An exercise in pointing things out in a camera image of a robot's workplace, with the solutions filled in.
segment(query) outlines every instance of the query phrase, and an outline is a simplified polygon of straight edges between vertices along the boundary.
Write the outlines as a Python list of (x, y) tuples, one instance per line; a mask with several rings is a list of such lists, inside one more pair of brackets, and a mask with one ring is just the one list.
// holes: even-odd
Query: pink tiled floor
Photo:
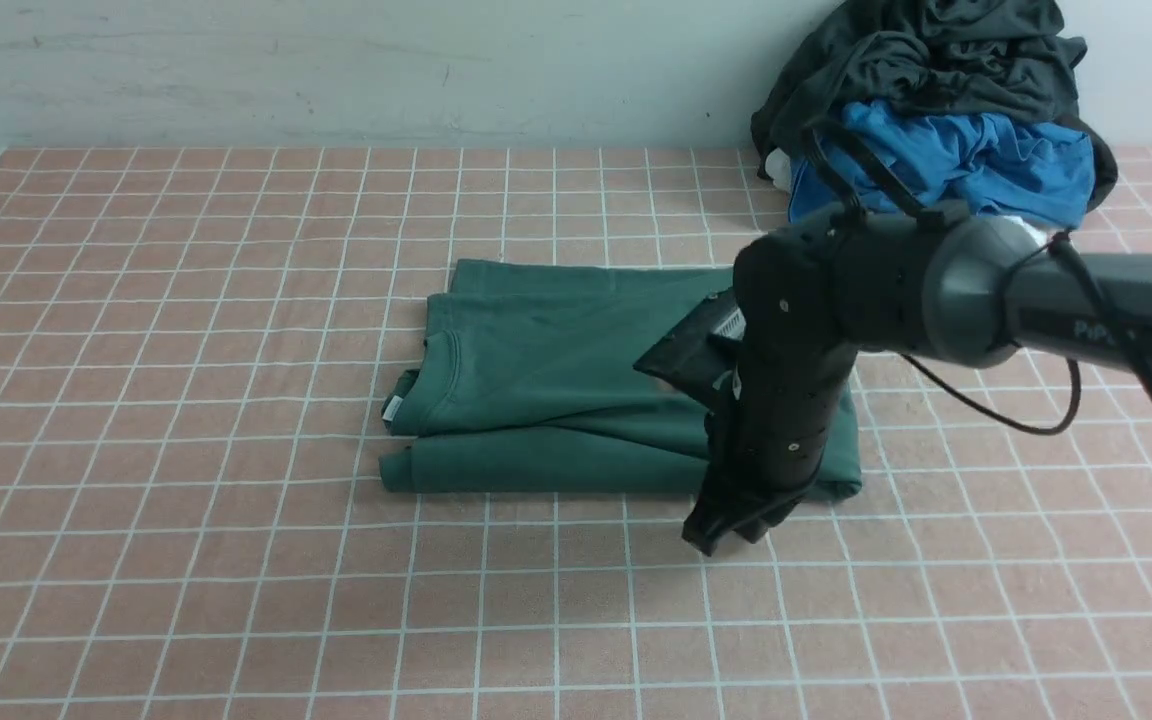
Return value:
[[(1152, 149), (1078, 236), (1152, 251)], [(457, 258), (727, 263), (736, 151), (0, 159), (0, 719), (1152, 719), (1152, 411), (1010, 434), (865, 357), (863, 495), (702, 562), (685, 500), (387, 497)], [(946, 374), (1055, 418), (1064, 370)]]

